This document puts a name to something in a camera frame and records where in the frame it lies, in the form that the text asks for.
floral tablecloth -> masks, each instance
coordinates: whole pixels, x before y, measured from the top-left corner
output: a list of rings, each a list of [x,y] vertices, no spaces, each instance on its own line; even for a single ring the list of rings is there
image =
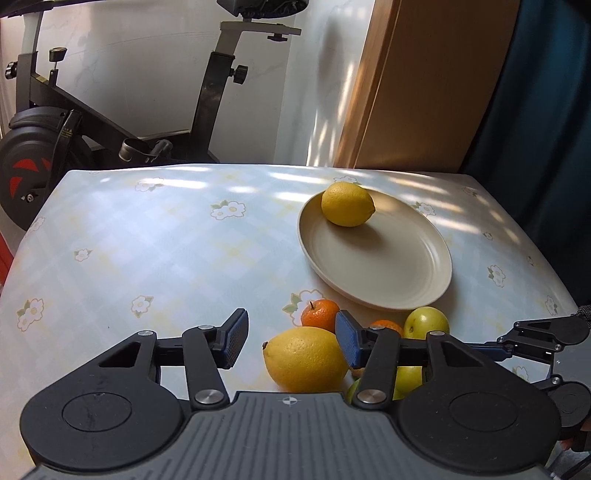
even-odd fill
[[[403,322],[370,310],[319,279],[300,249],[303,203],[341,180],[391,194],[439,229],[453,278],[434,303],[461,340],[494,340],[516,320],[568,315],[576,305],[519,226],[474,179],[281,166],[177,166],[72,171],[23,239],[0,299],[1,478],[32,466],[18,418],[37,391],[138,330],[163,338],[220,325],[248,310],[250,334],[236,390],[275,390],[264,341],[300,324],[309,300],[328,297],[362,323]],[[504,362],[530,381],[547,368]],[[180,367],[163,385],[186,398]]]

plate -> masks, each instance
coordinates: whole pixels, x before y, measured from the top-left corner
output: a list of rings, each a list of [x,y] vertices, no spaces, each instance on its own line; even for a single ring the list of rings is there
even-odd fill
[[[298,218],[300,245],[312,268],[333,289],[379,310],[429,305],[452,280],[452,257],[422,214],[385,193],[367,189],[375,213],[363,225],[341,227],[322,213],[322,193]]]

apple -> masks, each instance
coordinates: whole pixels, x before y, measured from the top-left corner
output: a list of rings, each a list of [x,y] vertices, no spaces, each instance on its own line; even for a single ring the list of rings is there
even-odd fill
[[[433,307],[413,310],[404,322],[404,337],[424,340],[432,330],[449,333],[447,317]]]
[[[398,367],[394,393],[405,397],[423,384],[423,367]]]
[[[347,401],[347,403],[351,403],[353,401],[353,394],[355,393],[355,390],[357,390],[359,382],[361,382],[360,378],[355,380],[347,390],[347,393],[345,394],[345,400]]]

dark blue curtain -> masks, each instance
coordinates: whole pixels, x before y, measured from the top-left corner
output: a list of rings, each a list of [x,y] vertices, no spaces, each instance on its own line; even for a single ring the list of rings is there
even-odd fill
[[[521,225],[578,304],[591,303],[591,36],[562,0],[521,0],[462,165]]]

lemon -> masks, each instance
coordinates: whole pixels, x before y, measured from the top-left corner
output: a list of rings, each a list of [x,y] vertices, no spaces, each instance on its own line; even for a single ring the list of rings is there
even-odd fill
[[[335,334],[316,327],[280,333],[263,344],[262,356],[273,381],[294,393],[340,390],[349,369]]]
[[[322,213],[329,222],[340,226],[358,226],[375,212],[371,195],[359,185],[337,181],[322,194]]]

